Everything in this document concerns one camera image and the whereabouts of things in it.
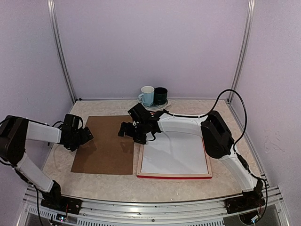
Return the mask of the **brown backing board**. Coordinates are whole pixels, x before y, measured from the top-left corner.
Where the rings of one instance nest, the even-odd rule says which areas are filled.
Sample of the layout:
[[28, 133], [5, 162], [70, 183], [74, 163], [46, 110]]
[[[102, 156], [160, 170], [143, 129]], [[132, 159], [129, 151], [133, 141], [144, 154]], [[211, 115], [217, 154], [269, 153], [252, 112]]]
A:
[[133, 174], [134, 142], [118, 136], [121, 123], [131, 121], [126, 115], [89, 116], [86, 126], [94, 138], [77, 149], [71, 172]]

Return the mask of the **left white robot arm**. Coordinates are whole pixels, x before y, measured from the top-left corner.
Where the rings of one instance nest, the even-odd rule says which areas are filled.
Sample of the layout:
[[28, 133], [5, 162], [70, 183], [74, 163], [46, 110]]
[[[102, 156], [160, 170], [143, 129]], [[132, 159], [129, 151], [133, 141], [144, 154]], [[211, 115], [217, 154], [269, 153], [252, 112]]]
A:
[[56, 189], [55, 181], [46, 176], [26, 153], [26, 143], [39, 141], [59, 144], [73, 152], [93, 139], [92, 132], [83, 126], [81, 117], [66, 114], [59, 126], [50, 126], [28, 118], [8, 115], [0, 122], [0, 157], [43, 193], [55, 209], [62, 209], [66, 199]]

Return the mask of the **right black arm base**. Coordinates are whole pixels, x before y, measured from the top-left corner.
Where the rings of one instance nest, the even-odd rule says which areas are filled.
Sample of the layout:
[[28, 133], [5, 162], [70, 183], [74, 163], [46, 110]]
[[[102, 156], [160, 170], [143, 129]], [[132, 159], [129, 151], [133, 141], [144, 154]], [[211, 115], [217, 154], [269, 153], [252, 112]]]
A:
[[263, 181], [258, 180], [252, 191], [242, 192], [241, 196], [228, 198], [225, 200], [225, 207], [228, 214], [242, 212], [266, 204], [263, 193]]

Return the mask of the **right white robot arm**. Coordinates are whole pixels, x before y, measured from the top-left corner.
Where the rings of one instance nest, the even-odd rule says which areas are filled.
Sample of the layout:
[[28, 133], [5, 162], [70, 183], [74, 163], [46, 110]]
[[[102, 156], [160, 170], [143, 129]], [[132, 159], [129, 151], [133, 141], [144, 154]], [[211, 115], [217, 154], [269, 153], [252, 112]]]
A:
[[221, 161], [238, 181], [245, 194], [240, 199], [242, 207], [250, 209], [259, 201], [258, 194], [264, 182], [252, 173], [247, 161], [236, 150], [236, 141], [218, 111], [210, 110], [201, 116], [177, 115], [166, 109], [152, 113], [138, 103], [128, 114], [132, 122], [121, 123], [119, 137], [128, 136], [144, 145], [148, 142], [147, 134], [180, 132], [201, 135], [206, 154]]

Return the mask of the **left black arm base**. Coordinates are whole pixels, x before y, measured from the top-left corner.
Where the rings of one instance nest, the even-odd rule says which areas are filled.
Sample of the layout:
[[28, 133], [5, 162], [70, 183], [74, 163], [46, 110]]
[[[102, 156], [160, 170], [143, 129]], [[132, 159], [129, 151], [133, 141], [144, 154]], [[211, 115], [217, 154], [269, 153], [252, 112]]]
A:
[[52, 181], [53, 184], [49, 192], [43, 192], [41, 205], [53, 210], [65, 212], [66, 214], [78, 215], [81, 209], [82, 200], [77, 198], [71, 198], [63, 196], [61, 194], [61, 187], [56, 181]]

